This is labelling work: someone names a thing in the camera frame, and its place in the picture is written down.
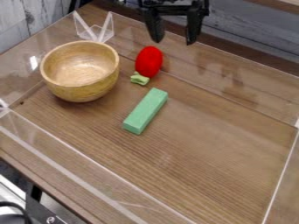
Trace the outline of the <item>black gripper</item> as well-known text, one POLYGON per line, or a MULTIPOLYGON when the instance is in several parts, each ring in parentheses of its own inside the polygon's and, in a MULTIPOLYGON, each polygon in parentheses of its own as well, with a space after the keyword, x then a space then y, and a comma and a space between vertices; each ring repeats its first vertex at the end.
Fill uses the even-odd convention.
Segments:
POLYGON ((185 42, 187 45, 196 42, 201 33, 201 12, 209 14, 209 0, 137 0, 137 5, 143 8, 145 27, 155 43, 164 38, 164 24, 159 12, 165 15, 184 15, 187 12, 185 42))

